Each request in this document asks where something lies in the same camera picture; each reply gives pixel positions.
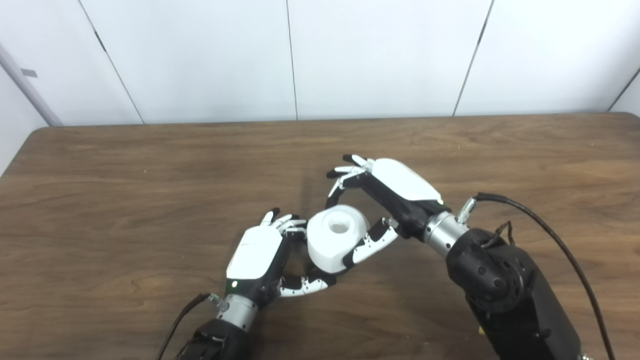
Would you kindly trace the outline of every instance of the robot finger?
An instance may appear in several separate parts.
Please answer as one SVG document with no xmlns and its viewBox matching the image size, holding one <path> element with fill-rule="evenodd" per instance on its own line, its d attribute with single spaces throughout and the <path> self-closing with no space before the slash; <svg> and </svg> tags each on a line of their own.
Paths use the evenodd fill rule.
<svg viewBox="0 0 640 360">
<path fill-rule="evenodd" d="M 307 241 L 307 230 L 304 227 L 288 227 L 284 229 L 283 235 L 286 238 L 290 238 L 292 242 L 302 241 L 306 243 Z"/>
<path fill-rule="evenodd" d="M 346 175 L 343 175 L 338 180 L 336 180 L 335 184 L 333 185 L 333 188 L 329 192 L 329 196 L 327 196 L 326 204 L 324 206 L 325 209 L 328 209 L 332 206 L 337 205 L 338 200 L 340 199 L 340 196 L 342 195 L 342 193 L 344 193 L 345 189 L 360 187 L 360 184 L 362 183 L 360 180 L 360 176 L 366 173 L 367 171 L 363 168 L 356 168 L 356 167 L 354 168 L 357 170 L 354 170 Z"/>
<path fill-rule="evenodd" d="M 294 227 L 294 226 L 297 226 L 297 225 L 302 225 L 302 224 L 305 224 L 306 222 L 307 222 L 306 220 L 289 220 L 289 221 L 285 221 L 280 226 L 278 226 L 278 230 L 279 231 L 283 231 L 284 229 L 287 229 L 288 227 Z"/>
<path fill-rule="evenodd" d="M 356 166 L 362 167 L 366 164 L 368 164 L 367 160 L 359 155 L 354 155 L 354 154 L 345 154 L 342 155 L 342 159 L 344 161 L 350 162 Z"/>
<path fill-rule="evenodd" d="M 387 247 L 398 237 L 396 227 L 397 222 L 392 218 L 378 220 L 360 239 L 356 247 L 342 258 L 342 264 L 349 270 Z"/>
<path fill-rule="evenodd" d="M 271 210 L 269 210 L 265 215 L 264 218 L 262 218 L 262 221 L 260 222 L 261 226 L 269 226 L 271 225 L 271 222 L 273 221 L 273 219 L 280 213 L 280 208 L 273 208 Z"/>
<path fill-rule="evenodd" d="M 285 277 L 280 287 L 280 296 L 296 297 L 317 293 L 336 283 L 334 276 L 329 277 Z"/>
<path fill-rule="evenodd" d="M 291 220 L 292 218 L 293 218 L 293 215 L 291 215 L 291 214 L 285 215 L 283 217 L 280 217 L 280 218 L 274 220 L 274 222 L 271 224 L 271 226 L 277 228 L 278 226 L 282 225 L 286 221 Z"/>
<path fill-rule="evenodd" d="M 336 177 L 344 176 L 360 167 L 337 167 L 328 173 L 326 173 L 327 179 L 335 179 Z"/>
</svg>

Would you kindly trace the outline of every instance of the black fingertip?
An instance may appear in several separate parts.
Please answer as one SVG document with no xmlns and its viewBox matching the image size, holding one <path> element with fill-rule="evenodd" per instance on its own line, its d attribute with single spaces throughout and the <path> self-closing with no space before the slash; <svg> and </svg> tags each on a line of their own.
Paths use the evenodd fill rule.
<svg viewBox="0 0 640 360">
<path fill-rule="evenodd" d="M 340 176 L 340 173 L 335 170 L 331 170 L 326 173 L 327 179 L 335 179 L 336 177 L 339 177 L 339 176 Z"/>
</svg>

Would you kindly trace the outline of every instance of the robotic arm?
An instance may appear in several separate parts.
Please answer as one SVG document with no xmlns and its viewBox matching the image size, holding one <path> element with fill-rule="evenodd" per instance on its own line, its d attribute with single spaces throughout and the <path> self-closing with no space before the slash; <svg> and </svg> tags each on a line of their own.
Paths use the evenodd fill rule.
<svg viewBox="0 0 640 360">
<path fill-rule="evenodd" d="M 392 215 L 390 230 L 432 247 L 445 259 L 449 277 L 465 292 L 502 360 L 587 359 L 573 325 L 526 251 L 510 246 L 498 231 L 467 227 L 474 198 L 456 217 L 440 194 L 404 164 L 357 155 L 344 160 L 353 166 L 327 173 L 337 180 L 326 207 L 336 205 L 345 189 L 361 188 Z"/>
<path fill-rule="evenodd" d="M 307 221 L 300 220 L 297 215 L 275 219 L 279 212 L 278 208 L 272 209 L 267 212 L 260 225 L 244 232 L 227 267 L 225 299 L 214 294 L 208 297 L 217 303 L 218 314 L 195 331 L 176 359 L 248 359 L 248 332 L 262 308 L 278 297 L 306 295 L 335 284 L 333 277 L 282 276 L 293 243 L 303 241 L 306 237 Z M 201 295 L 201 300 L 206 299 L 206 296 Z M 163 351 L 164 346 L 158 359 L 162 357 Z"/>
</svg>

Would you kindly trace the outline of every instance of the small label on wall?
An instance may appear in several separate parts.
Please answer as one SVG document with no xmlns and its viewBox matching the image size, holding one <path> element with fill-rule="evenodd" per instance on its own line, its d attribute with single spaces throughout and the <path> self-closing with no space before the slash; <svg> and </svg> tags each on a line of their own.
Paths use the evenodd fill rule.
<svg viewBox="0 0 640 360">
<path fill-rule="evenodd" d="M 29 70 L 29 69 L 20 69 L 20 70 L 22 70 L 22 75 L 31 76 L 32 78 L 38 77 L 38 74 L 36 74 L 35 70 Z"/>
</svg>

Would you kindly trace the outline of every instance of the hole in cylinder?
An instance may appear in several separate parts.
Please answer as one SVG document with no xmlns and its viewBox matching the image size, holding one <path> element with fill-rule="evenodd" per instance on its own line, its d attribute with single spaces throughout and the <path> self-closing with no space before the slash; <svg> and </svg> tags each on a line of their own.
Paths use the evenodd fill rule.
<svg viewBox="0 0 640 360">
<path fill-rule="evenodd" d="M 351 222 L 345 213 L 334 213 L 327 222 L 329 230 L 335 234 L 344 234 L 351 228 Z"/>
</svg>

